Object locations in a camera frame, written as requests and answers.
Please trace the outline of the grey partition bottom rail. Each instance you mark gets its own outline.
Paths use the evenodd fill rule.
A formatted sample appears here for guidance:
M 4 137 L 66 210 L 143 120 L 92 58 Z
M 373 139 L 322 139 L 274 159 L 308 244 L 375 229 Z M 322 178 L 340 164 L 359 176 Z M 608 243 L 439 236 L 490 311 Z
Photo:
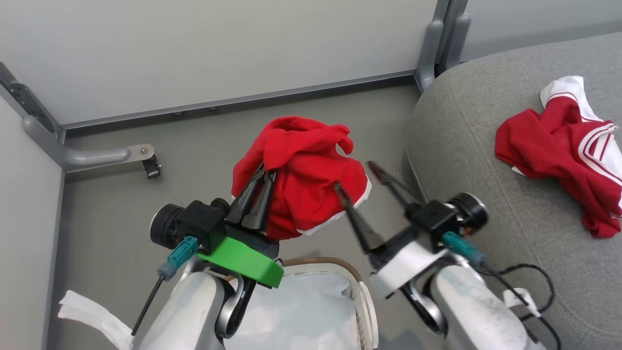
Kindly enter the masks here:
M 355 78 L 352 80 L 320 84 L 318 86 L 287 89 L 283 91 L 255 94 L 249 97 L 227 98 L 213 102 L 204 102 L 175 108 L 156 109 L 154 111 L 131 113 L 117 117 L 99 118 L 84 122 L 70 122 L 62 127 L 71 137 L 118 131 L 121 129 L 139 128 L 179 120 L 189 120 L 200 117 L 245 111 L 248 109 L 266 108 L 275 105 L 285 105 L 297 102 L 315 100 L 318 98 L 335 97 L 344 94 L 358 93 L 371 89 L 402 86 L 415 83 L 415 70 L 400 71 L 373 77 Z M 206 108 L 220 106 L 219 113 L 208 113 Z M 171 114 L 184 111 L 182 117 L 173 117 Z

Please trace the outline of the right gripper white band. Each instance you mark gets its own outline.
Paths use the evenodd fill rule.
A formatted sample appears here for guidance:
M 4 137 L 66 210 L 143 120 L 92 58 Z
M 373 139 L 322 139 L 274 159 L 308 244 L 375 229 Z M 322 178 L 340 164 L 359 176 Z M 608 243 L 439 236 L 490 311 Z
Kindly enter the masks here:
M 367 161 L 366 165 L 402 208 L 407 210 L 421 208 L 421 202 L 406 184 L 389 174 L 375 161 Z M 382 298 L 390 297 L 438 259 L 437 253 L 432 253 L 418 243 L 418 236 L 425 232 L 417 229 L 411 222 L 407 228 L 384 242 L 353 206 L 342 185 L 336 182 L 334 188 L 360 248 L 364 254 L 369 254 L 375 269 L 370 280 L 376 295 Z

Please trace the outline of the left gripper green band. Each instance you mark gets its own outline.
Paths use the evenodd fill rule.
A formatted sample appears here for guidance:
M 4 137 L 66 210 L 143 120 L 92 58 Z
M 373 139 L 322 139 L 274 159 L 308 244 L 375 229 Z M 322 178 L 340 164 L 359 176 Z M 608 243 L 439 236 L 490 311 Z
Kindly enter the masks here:
M 240 240 L 240 233 L 259 238 L 261 235 L 257 232 L 267 231 L 276 179 L 276 170 L 266 171 L 264 164 L 260 164 L 240 195 L 235 197 L 226 219 L 220 213 L 197 215 L 196 237 L 203 247 L 196 256 L 201 261 L 269 288 L 280 286 L 283 268 L 273 258 Z

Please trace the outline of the white paper strip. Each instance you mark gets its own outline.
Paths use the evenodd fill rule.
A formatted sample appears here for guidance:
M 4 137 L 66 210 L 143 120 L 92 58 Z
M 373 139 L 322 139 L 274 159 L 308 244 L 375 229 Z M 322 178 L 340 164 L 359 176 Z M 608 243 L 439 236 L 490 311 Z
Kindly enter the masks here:
M 99 330 L 118 350 L 133 350 L 131 329 L 105 307 L 68 290 L 60 300 L 58 317 L 84 323 Z

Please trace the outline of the grey partition side frame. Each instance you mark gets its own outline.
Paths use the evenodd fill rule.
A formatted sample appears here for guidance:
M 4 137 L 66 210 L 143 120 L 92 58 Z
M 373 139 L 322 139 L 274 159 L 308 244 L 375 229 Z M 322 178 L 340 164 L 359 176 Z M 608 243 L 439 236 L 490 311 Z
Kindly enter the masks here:
M 0 61 L 0 85 L 3 86 L 11 97 L 14 98 L 24 109 L 27 115 L 31 115 L 39 121 L 47 131 L 53 133 L 54 137 L 63 144 L 65 141 L 65 131 L 56 122 L 55 118 L 47 111 L 42 102 L 35 96 L 26 84 L 18 81 L 9 71 L 4 62 Z

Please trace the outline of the grey partition foot bar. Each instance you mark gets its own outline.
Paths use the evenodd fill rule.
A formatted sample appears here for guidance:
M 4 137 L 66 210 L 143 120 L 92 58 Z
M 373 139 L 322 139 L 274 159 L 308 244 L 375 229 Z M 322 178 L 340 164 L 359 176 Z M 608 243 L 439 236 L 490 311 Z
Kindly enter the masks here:
M 131 162 L 154 164 L 154 174 L 159 166 L 155 148 L 151 144 L 139 144 L 113 149 L 80 150 L 61 144 L 51 132 L 31 115 L 22 118 L 22 126 L 29 137 L 67 173 L 86 171 Z

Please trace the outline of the black caster wheel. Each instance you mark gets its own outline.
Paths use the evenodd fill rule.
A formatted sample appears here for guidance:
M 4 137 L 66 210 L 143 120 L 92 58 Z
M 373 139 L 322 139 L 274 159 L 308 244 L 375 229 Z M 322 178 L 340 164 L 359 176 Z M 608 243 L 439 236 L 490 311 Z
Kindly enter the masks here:
M 161 175 L 161 164 L 158 162 L 156 155 L 142 161 L 142 166 L 147 175 L 147 179 L 151 180 Z

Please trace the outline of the red white striped jacket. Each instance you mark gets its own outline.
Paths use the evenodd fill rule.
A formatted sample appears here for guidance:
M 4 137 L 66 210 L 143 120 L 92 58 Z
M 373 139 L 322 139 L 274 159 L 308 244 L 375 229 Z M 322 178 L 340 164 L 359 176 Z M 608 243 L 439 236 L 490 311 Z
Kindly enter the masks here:
M 589 106 L 584 78 L 558 78 L 540 93 L 543 111 L 526 109 L 496 131 L 496 157 L 528 178 L 555 178 L 584 211 L 597 238 L 622 232 L 622 151 L 618 129 Z

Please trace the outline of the grey fabric sofa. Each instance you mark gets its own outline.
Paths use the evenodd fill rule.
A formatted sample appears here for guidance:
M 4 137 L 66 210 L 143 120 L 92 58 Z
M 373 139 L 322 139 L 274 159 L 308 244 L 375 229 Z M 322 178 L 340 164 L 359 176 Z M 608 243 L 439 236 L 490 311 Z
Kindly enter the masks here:
M 495 156 L 499 126 L 525 109 L 542 112 L 540 91 L 584 77 L 589 104 L 617 126 L 622 149 L 622 33 L 523 47 L 442 73 L 424 91 L 407 131 L 410 171 L 427 199 L 465 192 L 489 221 L 474 244 L 497 268 L 537 264 L 555 301 L 545 317 L 564 350 L 622 350 L 622 232 L 595 238 L 581 205 L 558 181 L 529 179 Z

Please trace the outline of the white wicker-rimmed laundry basket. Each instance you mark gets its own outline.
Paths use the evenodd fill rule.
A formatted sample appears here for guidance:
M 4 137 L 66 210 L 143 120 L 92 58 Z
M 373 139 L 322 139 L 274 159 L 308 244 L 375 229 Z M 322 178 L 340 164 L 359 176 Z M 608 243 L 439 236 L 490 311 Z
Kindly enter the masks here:
M 258 286 L 226 350 L 379 350 L 371 293 L 338 258 L 283 261 L 278 288 Z

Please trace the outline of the red shirt white hem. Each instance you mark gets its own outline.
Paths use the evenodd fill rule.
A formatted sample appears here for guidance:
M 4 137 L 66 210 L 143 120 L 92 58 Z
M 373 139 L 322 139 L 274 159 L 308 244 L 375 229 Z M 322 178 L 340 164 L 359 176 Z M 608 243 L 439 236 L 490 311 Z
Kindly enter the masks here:
M 355 207 L 369 197 L 372 184 L 364 166 L 350 157 L 355 146 L 349 133 L 343 124 L 296 116 L 276 118 L 263 128 L 233 169 L 231 193 L 240 195 L 260 164 L 277 171 L 267 237 L 311 235 L 340 219 L 344 207 L 336 183 Z

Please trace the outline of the grey partition corner posts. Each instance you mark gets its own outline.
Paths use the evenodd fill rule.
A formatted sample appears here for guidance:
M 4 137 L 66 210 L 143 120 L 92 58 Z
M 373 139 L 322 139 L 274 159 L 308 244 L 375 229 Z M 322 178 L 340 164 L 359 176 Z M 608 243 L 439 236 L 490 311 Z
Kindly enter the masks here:
M 465 14 L 468 0 L 437 0 L 426 33 L 415 81 L 421 92 L 444 71 L 460 64 L 472 18 Z

